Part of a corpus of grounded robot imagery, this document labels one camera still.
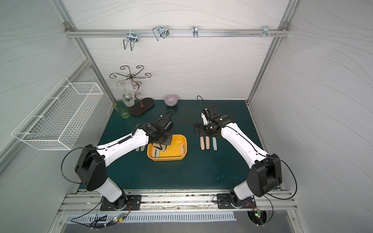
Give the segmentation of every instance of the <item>yellow basket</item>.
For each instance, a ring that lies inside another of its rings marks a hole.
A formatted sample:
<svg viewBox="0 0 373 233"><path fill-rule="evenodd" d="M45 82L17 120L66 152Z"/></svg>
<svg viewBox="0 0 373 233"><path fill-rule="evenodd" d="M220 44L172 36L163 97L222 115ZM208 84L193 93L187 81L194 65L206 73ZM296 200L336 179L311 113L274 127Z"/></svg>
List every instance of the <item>yellow basket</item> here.
<svg viewBox="0 0 373 233"><path fill-rule="evenodd" d="M180 143L184 144L184 154L181 154ZM159 152L159 158L152 158L151 154L156 148L151 144L148 145L148 157L154 161L171 161L171 160L182 160L186 155L187 140L185 136L181 134L172 135L171 145L167 146L167 149Z"/></svg>

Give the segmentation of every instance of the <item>glass tumbler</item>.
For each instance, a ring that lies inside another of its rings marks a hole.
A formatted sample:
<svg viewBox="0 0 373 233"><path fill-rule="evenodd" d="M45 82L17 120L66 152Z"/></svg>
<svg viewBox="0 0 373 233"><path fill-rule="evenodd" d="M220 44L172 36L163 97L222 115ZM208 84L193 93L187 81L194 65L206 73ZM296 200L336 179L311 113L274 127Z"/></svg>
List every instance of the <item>glass tumbler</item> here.
<svg viewBox="0 0 373 233"><path fill-rule="evenodd" d="M127 106L124 104L123 100L117 100L114 104L113 104L115 110L117 110L117 112L119 113L119 115L123 118L123 119L126 119L129 117L129 110L127 108Z"/></svg>

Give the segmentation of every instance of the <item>wall hook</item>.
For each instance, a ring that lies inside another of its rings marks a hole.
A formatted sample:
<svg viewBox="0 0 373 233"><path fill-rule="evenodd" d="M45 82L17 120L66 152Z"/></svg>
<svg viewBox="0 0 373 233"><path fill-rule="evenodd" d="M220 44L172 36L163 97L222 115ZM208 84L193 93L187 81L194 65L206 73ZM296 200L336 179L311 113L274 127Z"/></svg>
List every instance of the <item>wall hook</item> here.
<svg viewBox="0 0 373 233"><path fill-rule="evenodd" d="M197 26L193 26L193 37L194 38L198 37L198 28L197 28Z"/></svg>
<svg viewBox="0 0 373 233"><path fill-rule="evenodd" d="M266 36L273 36L273 34L272 35L270 35L269 33L268 33L268 30L269 30L269 27L268 26L264 26L264 28L263 28L263 32L261 33L261 36L262 37L266 37Z"/></svg>
<svg viewBox="0 0 373 233"><path fill-rule="evenodd" d="M129 45L130 45L130 47L131 47L131 51L132 51L132 50L134 49L135 43L138 42L138 41L139 41L139 40L138 40L136 34L134 34L134 33L132 33L132 32L128 33L128 34L127 34L127 39L124 39L124 40L123 40L123 46L124 46L124 49L127 48L128 43L129 43Z"/></svg>
<svg viewBox="0 0 373 233"><path fill-rule="evenodd" d="M163 39L165 39L170 32L168 31L167 26L156 26L153 27L153 34L158 41L161 36Z"/></svg>

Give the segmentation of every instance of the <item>white wire basket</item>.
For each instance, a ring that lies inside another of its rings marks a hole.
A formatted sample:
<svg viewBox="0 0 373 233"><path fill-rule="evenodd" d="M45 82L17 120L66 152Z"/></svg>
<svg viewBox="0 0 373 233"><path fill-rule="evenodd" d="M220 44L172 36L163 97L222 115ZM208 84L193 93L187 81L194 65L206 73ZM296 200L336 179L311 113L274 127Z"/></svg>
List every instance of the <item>white wire basket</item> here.
<svg viewBox="0 0 373 233"><path fill-rule="evenodd" d="M38 150L71 150L102 95L95 82L70 83L64 77L12 136Z"/></svg>

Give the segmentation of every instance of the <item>hook rack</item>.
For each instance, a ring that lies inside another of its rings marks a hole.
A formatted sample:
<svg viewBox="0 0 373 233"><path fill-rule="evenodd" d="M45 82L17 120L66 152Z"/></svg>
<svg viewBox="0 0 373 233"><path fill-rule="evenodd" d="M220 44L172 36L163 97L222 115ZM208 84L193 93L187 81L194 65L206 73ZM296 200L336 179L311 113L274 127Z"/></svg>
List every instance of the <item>hook rack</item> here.
<svg viewBox="0 0 373 233"><path fill-rule="evenodd" d="M170 34L170 32L168 31L167 26L156 26L153 27L153 34L158 41L161 36L163 39L165 39Z"/></svg>
<svg viewBox="0 0 373 233"><path fill-rule="evenodd" d="M124 49L126 50L127 46L128 46L128 43L131 47L131 51L134 49L134 46L135 46L135 43L138 42L138 37L136 34L130 32L127 34L127 39L124 39L123 40L123 46L124 46Z"/></svg>
<svg viewBox="0 0 373 233"><path fill-rule="evenodd" d="M143 69L144 69L144 66L142 65L139 65L139 66L136 66L136 69L141 69L139 72L137 72L136 74L132 74L131 73L131 69L129 68L129 66L121 66L120 69L121 70L125 70L126 68L128 68L128 71L129 71L129 74L128 75L122 75L122 74L119 74L119 73L112 73L109 75L109 78L116 78L117 75L121 75L123 77L126 77L126 79L124 79L123 81L125 80L131 80L131 85L132 85L132 88L136 89L136 92L135 92L135 99L139 101L139 103L133 105L130 109L130 113L134 116L138 116L138 115L141 115L143 114L146 110L150 109L153 105L154 105L154 100L152 98L144 98L144 99L139 99L138 97L140 97L141 93L139 93L139 90L140 90L140 86L141 86L141 82L140 81L135 81L134 79L135 78L138 78L138 79L144 79L144 78L150 78L151 77L151 74L150 73L145 73L145 77L136 77Z"/></svg>

